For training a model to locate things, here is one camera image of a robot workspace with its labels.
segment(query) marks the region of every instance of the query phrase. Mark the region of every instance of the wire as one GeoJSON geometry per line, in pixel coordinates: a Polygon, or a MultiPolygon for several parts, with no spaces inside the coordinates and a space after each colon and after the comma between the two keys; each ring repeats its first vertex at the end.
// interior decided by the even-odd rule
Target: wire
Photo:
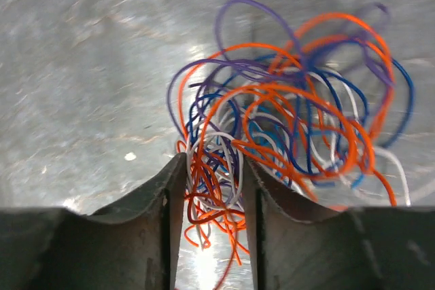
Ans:
{"type": "Polygon", "coordinates": [[[374,175],[386,189],[390,204],[397,205],[391,185],[375,167],[376,156],[383,156],[396,165],[405,204],[411,205],[404,169],[392,152],[383,149],[403,133],[415,102],[409,74],[392,59],[387,44],[379,35],[389,19],[384,5],[371,3],[358,10],[355,16],[326,13],[293,31],[279,14],[261,3],[229,0],[215,20],[219,52],[191,62],[174,74],[167,90],[167,107],[179,133],[175,148],[187,155],[186,200],[191,225],[184,235],[192,245],[206,249],[211,246],[209,238],[213,224],[228,235],[232,247],[228,265],[215,289],[223,284],[233,260],[241,264],[239,250],[249,253],[239,242],[239,232],[246,228],[243,210],[245,156],[256,161],[278,182],[314,201],[317,201],[315,190],[318,187],[334,189],[339,183],[349,186],[356,196],[364,199],[357,188],[366,176],[374,175]],[[251,42],[224,48],[223,19],[227,10],[238,3],[254,6],[272,16],[288,36],[287,45],[278,48],[251,42]],[[381,11],[382,17],[373,27],[357,17],[364,17],[375,9],[381,11]],[[302,43],[302,38],[312,28],[328,20],[344,21],[337,34],[302,43]],[[346,32],[350,23],[356,29],[346,32]],[[326,58],[344,46],[357,46],[361,62],[345,71],[325,65],[326,58]],[[271,53],[254,60],[230,59],[230,52],[248,48],[271,53]],[[201,80],[195,78],[194,83],[189,83],[205,65],[214,65],[214,68],[201,80]],[[362,90],[346,78],[346,74],[360,65],[385,85],[382,101],[375,108],[369,105],[362,90]],[[374,146],[394,100],[393,67],[401,72],[408,85],[408,103],[393,135],[380,146],[374,146]],[[228,69],[230,76],[223,78],[228,69]],[[176,85],[177,117],[172,99],[176,85]],[[186,86],[194,89],[194,97],[185,117],[183,93],[186,86]],[[349,98],[348,112],[343,106],[344,95],[349,98]],[[360,173],[351,181],[349,173],[355,169],[360,173]],[[198,242],[190,238],[193,229],[198,242]]]}

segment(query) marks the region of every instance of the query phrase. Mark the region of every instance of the orange wire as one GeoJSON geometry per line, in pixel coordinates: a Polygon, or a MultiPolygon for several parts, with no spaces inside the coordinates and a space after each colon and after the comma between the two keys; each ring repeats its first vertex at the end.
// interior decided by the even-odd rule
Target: orange wire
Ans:
{"type": "MultiPolygon", "coordinates": [[[[383,51],[381,51],[375,44],[373,44],[371,42],[368,42],[368,41],[364,41],[364,42],[372,51],[374,51],[374,53],[376,55],[378,55],[381,58],[381,60],[384,62],[385,66],[387,67],[387,73],[388,73],[389,77],[391,78],[391,80],[393,82],[395,82],[394,74],[393,74],[393,70],[392,70],[392,58],[391,58],[391,54],[389,52],[389,49],[388,49],[386,43],[384,42],[382,37],[380,37],[370,26],[368,26],[364,21],[360,20],[359,18],[356,18],[355,16],[352,16],[349,14],[344,14],[344,13],[323,14],[321,16],[318,16],[316,18],[309,20],[307,23],[302,25],[301,28],[296,31],[296,36],[298,38],[301,38],[307,31],[309,31],[310,29],[312,29],[314,26],[318,25],[319,23],[325,22],[327,20],[337,19],[337,18],[350,20],[350,21],[360,25],[362,28],[366,29],[369,33],[371,33],[373,35],[373,37],[376,39],[377,43],[380,44],[381,47],[383,48],[383,51]]],[[[304,46],[302,51],[304,53],[306,53],[306,52],[309,52],[318,46],[328,44],[331,42],[335,42],[335,41],[340,41],[341,39],[344,39],[344,38],[347,38],[347,37],[342,36],[342,35],[333,35],[331,37],[324,37],[324,38],[321,38],[321,39],[318,39],[318,40],[315,40],[315,41],[309,43],[307,46],[304,46]]],[[[225,52],[238,50],[238,49],[242,49],[242,48],[265,48],[265,49],[270,49],[270,50],[276,51],[277,56],[275,57],[275,60],[272,62],[272,64],[269,66],[268,71],[270,74],[273,74],[273,73],[281,74],[283,69],[290,66],[290,65],[294,65],[295,67],[301,68],[300,63],[296,60],[297,56],[293,56],[289,53],[289,51],[292,49],[292,46],[293,46],[293,43],[288,42],[287,46],[283,50],[281,48],[278,48],[278,47],[275,47],[272,45],[268,45],[265,43],[242,43],[242,44],[235,45],[235,46],[232,46],[232,47],[225,49],[225,52]],[[279,67],[279,63],[281,62],[281,58],[286,58],[286,60],[279,67]]],[[[216,58],[216,57],[220,56],[221,54],[222,54],[221,52],[217,52],[217,53],[213,54],[212,56],[210,56],[209,58],[216,58]]],[[[196,65],[195,67],[190,69],[190,71],[182,79],[181,85],[180,85],[179,91],[178,91],[178,98],[177,98],[177,100],[178,100],[178,114],[179,114],[181,127],[182,127],[182,131],[183,131],[185,139],[188,138],[188,131],[186,129],[186,125],[184,124],[184,117],[183,117],[183,112],[182,112],[182,100],[183,100],[182,94],[183,94],[183,90],[184,90],[186,83],[187,83],[188,79],[190,78],[190,76],[198,68],[200,68],[203,65],[204,64],[199,64],[199,65],[196,65]]],[[[388,111],[389,106],[391,105],[391,103],[393,101],[393,98],[394,98],[393,89],[389,88],[387,90],[385,106],[383,106],[382,109],[378,112],[377,116],[375,117],[375,119],[372,123],[370,131],[367,133],[357,122],[348,121],[338,109],[336,109],[332,105],[329,105],[329,103],[326,103],[325,101],[320,99],[318,97],[318,95],[315,93],[315,89],[313,87],[312,81],[309,78],[307,78],[307,81],[308,81],[308,85],[309,85],[311,93],[305,92],[305,91],[300,90],[298,88],[293,88],[291,86],[283,86],[283,85],[280,85],[277,83],[267,83],[267,84],[262,84],[259,86],[244,86],[244,87],[237,88],[235,90],[228,92],[223,97],[221,97],[212,106],[212,108],[210,109],[210,112],[208,113],[207,117],[205,118],[205,121],[203,123],[203,129],[201,131],[201,136],[200,136],[201,141],[199,143],[197,153],[196,153],[196,159],[194,158],[192,161],[192,176],[195,175],[194,185],[193,185],[192,191],[186,196],[186,200],[188,201],[188,218],[189,218],[189,221],[192,223],[192,225],[185,230],[184,234],[185,234],[186,239],[191,244],[193,244],[194,246],[197,247],[198,244],[196,244],[190,238],[188,238],[188,235],[187,235],[187,233],[192,228],[194,228],[196,225],[213,222],[221,231],[227,233],[229,240],[230,240],[230,243],[232,245],[231,258],[229,260],[229,264],[226,267],[226,270],[224,272],[223,277],[221,277],[221,279],[220,279],[219,283],[217,284],[217,286],[215,287],[215,289],[218,289],[222,285],[226,275],[228,274],[228,271],[230,269],[230,266],[231,266],[233,259],[236,258],[236,260],[240,263],[240,258],[239,258],[239,255],[237,253],[237,247],[240,247],[244,252],[249,253],[249,251],[238,242],[238,231],[245,229],[244,214],[242,212],[232,210],[232,209],[227,209],[225,207],[225,203],[222,202],[222,193],[220,192],[218,180],[216,179],[212,169],[209,166],[207,166],[203,162],[203,160],[201,159],[201,153],[203,153],[203,150],[204,150],[203,144],[204,144],[204,138],[205,138],[205,131],[207,129],[208,124],[210,123],[211,117],[213,117],[215,115],[216,111],[218,110],[218,107],[227,98],[230,98],[233,94],[235,94],[237,92],[243,91],[244,93],[255,94],[259,97],[259,99],[255,103],[251,104],[247,108],[246,114],[242,120],[242,127],[244,129],[245,135],[247,136],[249,142],[242,142],[240,140],[233,140],[231,142],[232,145],[234,145],[239,151],[244,153],[246,156],[254,158],[258,162],[261,162],[261,163],[263,163],[271,168],[276,169],[277,171],[279,171],[283,175],[289,176],[289,178],[291,177],[291,180],[293,180],[297,184],[299,184],[299,186],[301,186],[301,188],[303,188],[303,190],[306,192],[306,194],[308,194],[308,196],[310,196],[314,200],[316,199],[315,195],[308,189],[308,187],[304,183],[304,178],[307,178],[307,177],[313,178],[313,177],[296,172],[294,167],[289,162],[286,162],[286,160],[282,156],[280,156],[278,153],[275,153],[274,151],[272,151],[271,149],[269,149],[267,147],[256,145],[254,140],[251,138],[249,131],[248,131],[248,128],[247,128],[249,113],[254,109],[254,107],[256,105],[259,105],[260,103],[262,103],[264,101],[268,101],[268,102],[272,103],[288,122],[293,122],[294,121],[294,110],[293,110],[291,104],[289,104],[288,101],[282,95],[280,95],[277,91],[280,90],[283,92],[292,92],[294,94],[298,94],[300,96],[303,96],[314,103],[317,103],[318,105],[322,106],[325,110],[333,113],[341,121],[344,130],[333,128],[331,126],[325,125],[324,121],[323,121],[323,114],[319,114],[319,124],[318,125],[312,124],[312,126],[317,126],[320,130],[333,130],[335,132],[339,132],[343,136],[347,137],[348,142],[349,142],[347,160],[341,166],[341,169],[338,172],[325,171],[316,160],[313,161],[314,165],[321,172],[324,173],[324,175],[318,177],[318,179],[325,179],[325,178],[329,179],[329,178],[335,177],[339,174],[346,173],[347,171],[352,169],[354,167],[355,163],[357,163],[357,161],[356,161],[356,158],[358,156],[357,143],[363,143],[365,145],[364,146],[364,153],[362,155],[362,159],[358,162],[358,165],[361,167],[363,173],[373,173],[377,178],[379,178],[379,180],[382,182],[382,184],[384,185],[384,187],[387,190],[391,204],[396,205],[396,199],[395,199],[395,196],[394,196],[394,193],[392,191],[391,186],[389,185],[389,183],[387,182],[387,180],[385,179],[384,176],[382,176],[378,171],[374,170],[375,154],[374,154],[374,151],[371,147],[371,141],[377,137],[377,135],[380,133],[380,131],[385,123],[387,111],[388,111]],[[267,91],[267,93],[264,94],[264,93],[258,92],[257,90],[267,91]],[[278,98],[284,104],[284,106],[280,107],[280,105],[278,104],[278,102],[274,98],[278,98]],[[288,110],[288,112],[293,114],[293,117],[290,116],[284,110],[284,108],[286,108],[288,110]],[[356,137],[354,129],[357,130],[358,134],[363,138],[362,141],[356,137]],[[259,158],[258,156],[253,155],[251,152],[246,150],[247,147],[251,147],[251,148],[256,149],[257,152],[260,155],[262,155],[265,159],[259,158]],[[278,159],[278,161],[283,163],[283,165],[285,167],[281,168],[281,167],[277,166],[273,162],[273,160],[267,156],[267,154],[272,156],[272,157],[276,157],[278,159]],[[365,161],[368,161],[368,163],[367,163],[367,165],[364,166],[362,163],[365,161]],[[210,181],[208,181],[208,178],[205,174],[205,171],[207,171],[208,174],[210,175],[210,177],[211,177],[210,181]],[[196,189],[198,187],[198,182],[200,179],[202,179],[204,181],[206,188],[208,189],[208,192],[209,192],[208,195],[196,192],[196,189]],[[198,214],[198,219],[193,220],[190,217],[190,213],[192,212],[193,198],[195,198],[195,197],[199,197],[199,198],[202,197],[204,199],[208,198],[208,199],[212,200],[213,203],[215,203],[215,205],[220,206],[223,209],[221,211],[220,210],[210,210],[208,212],[205,212],[203,209],[200,208],[200,206],[198,204],[195,204],[194,209],[196,210],[196,213],[198,214]],[[242,220],[240,220],[239,222],[235,222],[234,219],[232,218],[233,214],[239,215],[242,218],[242,220]],[[224,226],[222,226],[218,221],[216,221],[216,219],[218,217],[223,217],[224,226]]],[[[301,129],[303,124],[307,125],[307,123],[304,120],[300,119],[299,117],[298,117],[298,121],[296,122],[296,124],[297,124],[298,129],[301,129]]],[[[304,145],[304,147],[307,148],[307,146],[310,146],[309,144],[307,144],[307,140],[305,139],[305,134],[303,132],[301,132],[300,135],[301,135],[302,144],[304,145]]],[[[327,146],[330,146],[326,137],[324,137],[324,142],[327,146]]],[[[178,151],[181,151],[181,146],[184,149],[186,149],[185,143],[182,141],[178,141],[177,142],[177,150],[178,151]]],[[[212,153],[212,156],[215,159],[219,160],[219,162],[224,167],[226,167],[228,169],[229,162],[226,162],[223,158],[221,158],[217,155],[213,155],[213,154],[214,153],[212,153]]],[[[206,247],[206,246],[208,247],[210,245],[209,239],[207,238],[207,235],[204,233],[202,228],[200,228],[200,231],[201,231],[201,236],[205,239],[204,247],[206,247]]]]}

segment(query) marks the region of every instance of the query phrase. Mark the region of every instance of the scratched metal surface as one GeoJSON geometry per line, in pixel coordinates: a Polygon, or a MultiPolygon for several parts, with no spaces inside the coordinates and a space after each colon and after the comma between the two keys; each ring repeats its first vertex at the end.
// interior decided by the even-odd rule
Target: scratched metal surface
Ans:
{"type": "MultiPolygon", "coordinates": [[[[413,121],[393,150],[413,200],[432,203],[434,0],[258,1],[293,27],[324,11],[352,12],[367,1],[389,6],[394,20],[384,36],[417,89],[413,121]]],[[[216,50],[211,24],[224,2],[0,0],[0,204],[66,205],[90,213],[156,174],[176,136],[165,107],[167,83],[182,65],[216,50]]],[[[281,29],[245,6],[230,10],[226,44],[248,41],[252,21],[257,40],[283,44],[281,29]]],[[[406,102],[401,79],[398,87],[386,133],[406,102]]],[[[400,193],[393,168],[383,169],[400,193]]],[[[385,200],[374,182],[366,187],[375,203],[385,200]]],[[[212,288],[229,256],[226,238],[216,234],[213,240],[214,248],[203,254],[183,240],[181,290],[212,288]]],[[[226,289],[251,289],[250,278],[249,265],[235,268],[226,289]]]]}

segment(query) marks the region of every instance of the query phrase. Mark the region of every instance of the wire bundle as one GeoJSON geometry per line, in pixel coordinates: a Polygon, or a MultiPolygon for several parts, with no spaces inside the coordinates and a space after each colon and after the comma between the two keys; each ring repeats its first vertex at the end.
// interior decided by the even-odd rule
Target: wire bundle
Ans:
{"type": "Polygon", "coordinates": [[[188,219],[192,224],[185,237],[196,247],[207,248],[211,224],[228,235],[233,247],[230,263],[217,284],[220,287],[238,250],[248,250],[238,241],[245,229],[243,212],[243,158],[255,160],[276,180],[297,192],[317,200],[313,189],[335,187],[344,183],[357,191],[366,175],[374,175],[387,190],[391,205],[397,200],[387,179],[375,169],[376,156],[392,161],[400,173],[404,188],[403,201],[411,204],[408,186],[397,157],[386,150],[406,127],[413,109],[414,87],[407,72],[394,60],[378,32],[389,21],[384,5],[374,3],[360,9],[355,16],[327,13],[304,23],[293,31],[272,9],[252,0],[230,0],[215,21],[219,52],[209,58],[191,62],[178,71],[167,92],[169,113],[181,139],[176,148],[187,153],[188,219]],[[284,29],[289,41],[284,48],[266,43],[242,43],[224,48],[221,27],[227,9],[236,3],[254,6],[271,15],[284,29]],[[373,9],[381,10],[383,20],[369,26],[358,17],[373,9]],[[342,20],[333,35],[302,44],[302,38],[317,25],[342,20]],[[346,33],[350,23],[357,26],[346,33]],[[385,86],[382,101],[371,107],[366,95],[345,74],[328,67],[326,58],[344,46],[358,47],[362,64],[385,86]],[[230,59],[228,54],[250,48],[267,50],[257,59],[230,59]],[[189,79],[205,64],[215,68],[203,81],[188,85],[189,79]],[[375,145],[394,99],[394,69],[405,78],[409,97],[407,110],[397,131],[382,144],[375,145]],[[181,77],[178,90],[178,116],[172,109],[172,91],[181,77]],[[196,89],[194,100],[183,113],[183,91],[188,85],[196,89]],[[343,109],[346,94],[351,111],[343,109]],[[356,179],[349,173],[359,170],[356,179]],[[199,242],[189,232],[196,229],[199,242]]]}

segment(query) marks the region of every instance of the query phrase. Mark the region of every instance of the dark metal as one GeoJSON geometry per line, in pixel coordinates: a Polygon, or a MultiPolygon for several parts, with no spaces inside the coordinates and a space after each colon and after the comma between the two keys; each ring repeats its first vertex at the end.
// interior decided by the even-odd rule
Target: dark metal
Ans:
{"type": "Polygon", "coordinates": [[[289,190],[249,160],[244,180],[255,289],[434,289],[434,209],[337,213],[289,190]]]}
{"type": "Polygon", "coordinates": [[[179,154],[93,215],[0,211],[0,289],[173,289],[185,182],[186,156],[179,154]]]}

